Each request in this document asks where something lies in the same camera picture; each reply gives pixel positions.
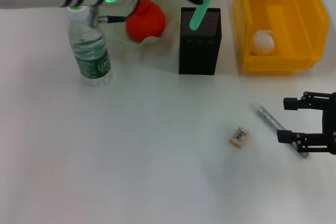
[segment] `eraser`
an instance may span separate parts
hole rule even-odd
[[[249,137],[250,137],[250,133],[246,129],[239,127],[236,130],[236,133],[234,134],[234,136],[231,137],[230,143],[240,149],[246,143]]]

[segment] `bottle label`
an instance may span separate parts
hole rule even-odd
[[[76,57],[79,70],[83,76],[89,79],[101,78],[110,71],[111,63],[107,53],[95,60],[81,60]]]

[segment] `white table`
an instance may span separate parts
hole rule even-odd
[[[178,20],[182,0],[166,3]],[[222,9],[217,73],[179,76],[174,40],[141,56],[109,44],[113,81],[80,74],[62,9],[0,11],[0,211],[3,224],[334,223],[336,157],[300,159],[250,108],[293,131],[321,113],[284,111],[284,97],[336,91],[336,0],[324,59],[287,77],[238,74],[232,0]],[[107,41],[110,28],[105,28]],[[252,136],[228,143],[238,126]]]

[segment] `pen holder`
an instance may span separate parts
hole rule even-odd
[[[214,75],[222,40],[220,8],[208,8],[200,27],[190,29],[196,8],[181,9],[180,74]]]

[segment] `yellow plastic bin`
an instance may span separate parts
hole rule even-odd
[[[233,12],[244,70],[307,70],[322,58],[330,21],[321,0],[234,0]],[[258,30],[274,32],[271,55],[251,52]]]

